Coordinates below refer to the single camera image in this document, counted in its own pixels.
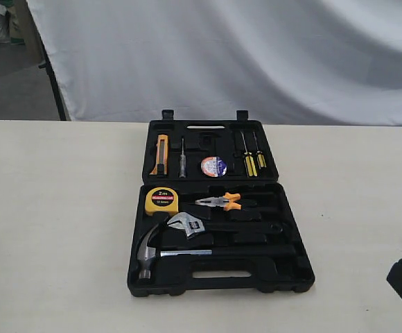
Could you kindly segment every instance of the tool kit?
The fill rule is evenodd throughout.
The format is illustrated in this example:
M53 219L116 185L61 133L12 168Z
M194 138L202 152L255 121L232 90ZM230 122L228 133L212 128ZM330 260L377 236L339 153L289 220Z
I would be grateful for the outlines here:
M151 121L127 283L137 297L191 289L305 292L315 281L263 126Z

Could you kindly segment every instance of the table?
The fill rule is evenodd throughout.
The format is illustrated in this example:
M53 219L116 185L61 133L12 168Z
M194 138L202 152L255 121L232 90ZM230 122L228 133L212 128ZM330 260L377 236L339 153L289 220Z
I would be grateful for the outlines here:
M0 332L402 332L402 128L265 130L315 286L133 298L147 124L0 121Z

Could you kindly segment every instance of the white cloth backdrop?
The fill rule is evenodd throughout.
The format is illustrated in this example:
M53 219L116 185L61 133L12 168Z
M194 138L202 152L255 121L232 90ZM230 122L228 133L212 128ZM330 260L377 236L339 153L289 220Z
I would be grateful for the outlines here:
M75 120L402 125L402 1L28 4Z

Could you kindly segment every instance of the orange pliers handle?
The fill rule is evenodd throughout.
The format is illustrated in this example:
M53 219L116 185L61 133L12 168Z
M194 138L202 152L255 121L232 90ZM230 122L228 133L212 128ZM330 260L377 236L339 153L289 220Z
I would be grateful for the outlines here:
M224 210L228 212L229 210L240 210L241 205L239 203L236 203L235 201L238 201L241 199L241 195L239 193L231 194L229 192L226 192L224 196L222 196L224 199L227 199L229 201L226 206L224 206Z

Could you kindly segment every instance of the yellow tape measure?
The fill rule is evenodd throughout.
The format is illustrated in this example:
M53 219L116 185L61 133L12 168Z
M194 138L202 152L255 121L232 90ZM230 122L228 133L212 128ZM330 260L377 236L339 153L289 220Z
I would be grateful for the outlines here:
M168 187L155 187L146 196L146 214L152 216L155 212L167 212L170 216L178 213L178 195Z

